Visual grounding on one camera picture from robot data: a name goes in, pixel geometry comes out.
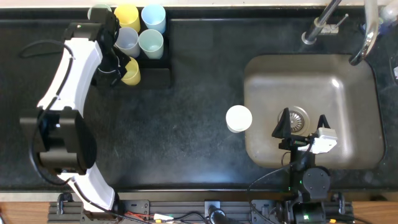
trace yellow cup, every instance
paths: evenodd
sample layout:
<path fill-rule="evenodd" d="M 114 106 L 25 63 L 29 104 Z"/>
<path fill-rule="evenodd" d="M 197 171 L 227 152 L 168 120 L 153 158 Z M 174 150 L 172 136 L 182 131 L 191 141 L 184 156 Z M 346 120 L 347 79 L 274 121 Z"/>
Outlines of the yellow cup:
<path fill-rule="evenodd" d="M 135 5 L 122 4 L 114 10 L 114 14 L 119 19 L 121 27 L 130 27 L 137 32 L 141 29 L 138 9 Z"/>
<path fill-rule="evenodd" d="M 126 65 L 127 73 L 123 76 L 122 81 L 127 85 L 137 85 L 141 81 L 138 63 L 134 58 Z"/>

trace white wall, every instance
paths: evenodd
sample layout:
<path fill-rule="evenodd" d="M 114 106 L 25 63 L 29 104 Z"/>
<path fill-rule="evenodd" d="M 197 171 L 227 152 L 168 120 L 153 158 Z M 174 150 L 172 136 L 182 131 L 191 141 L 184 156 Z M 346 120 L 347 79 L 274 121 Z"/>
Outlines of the white wall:
<path fill-rule="evenodd" d="M 392 0 L 375 0 L 386 5 Z M 0 8 L 5 7 L 90 7 L 105 3 L 116 6 L 132 3 L 145 6 L 158 3 L 164 6 L 325 6 L 330 0 L 0 0 Z M 360 6 L 363 0 L 343 0 L 340 6 Z"/>

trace black countertop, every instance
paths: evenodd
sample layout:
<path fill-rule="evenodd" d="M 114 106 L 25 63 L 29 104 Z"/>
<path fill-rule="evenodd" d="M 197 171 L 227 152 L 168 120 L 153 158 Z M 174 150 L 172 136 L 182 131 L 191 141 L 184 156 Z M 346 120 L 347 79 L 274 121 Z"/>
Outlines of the black countertop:
<path fill-rule="evenodd" d="M 363 43 L 363 9 L 350 13 L 336 36 L 307 46 L 301 34 L 319 9 L 169 9 L 174 84 L 166 90 L 108 91 L 91 87 L 84 117 L 98 145 L 97 165 L 116 190 L 245 189 L 270 172 L 245 150 L 244 133 L 228 131 L 225 114 L 243 105 L 243 70 L 264 54 L 352 54 Z M 0 16 L 0 190 L 59 190 L 40 180 L 29 163 L 19 126 L 21 110 L 35 108 L 60 55 L 20 59 L 19 49 L 41 39 L 60 40 L 85 9 L 3 10 Z M 398 30 L 380 38 L 367 58 L 374 69 L 386 153 L 372 170 L 333 170 L 332 188 L 398 189 Z M 280 172 L 259 185 L 286 190 Z"/>

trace sink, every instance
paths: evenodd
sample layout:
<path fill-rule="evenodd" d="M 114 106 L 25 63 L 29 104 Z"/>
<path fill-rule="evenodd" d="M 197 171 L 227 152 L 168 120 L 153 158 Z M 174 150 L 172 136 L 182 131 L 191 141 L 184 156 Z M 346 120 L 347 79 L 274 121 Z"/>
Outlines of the sink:
<path fill-rule="evenodd" d="M 244 105 L 253 122 L 246 150 L 259 166 L 277 168 L 286 150 L 271 137 L 282 110 L 290 110 L 292 134 L 308 136 L 324 114 L 336 130 L 337 145 L 316 156 L 331 169 L 370 169 L 384 155 L 376 85 L 366 62 L 348 63 L 349 55 L 263 55 L 244 71 Z M 289 163 L 290 156 L 284 158 Z"/>

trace chrome faucet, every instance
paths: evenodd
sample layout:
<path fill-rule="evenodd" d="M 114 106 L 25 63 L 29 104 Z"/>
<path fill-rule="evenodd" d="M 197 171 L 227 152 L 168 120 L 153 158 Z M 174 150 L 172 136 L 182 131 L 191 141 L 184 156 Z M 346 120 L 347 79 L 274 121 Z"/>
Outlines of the chrome faucet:
<path fill-rule="evenodd" d="M 331 16 L 331 14 L 336 10 L 337 6 L 340 4 L 341 0 L 332 0 L 329 5 L 322 12 L 321 16 L 315 18 L 313 24 L 307 32 L 302 35 L 302 40 L 305 44 L 314 44 L 317 40 L 317 35 L 326 26 L 326 22 Z M 349 58 L 349 63 L 352 65 L 359 64 L 366 56 L 368 56 L 371 51 L 379 31 L 379 11 L 377 9 L 377 0 L 364 0 L 365 15 L 366 15 L 366 33 L 363 46 L 356 55 Z"/>

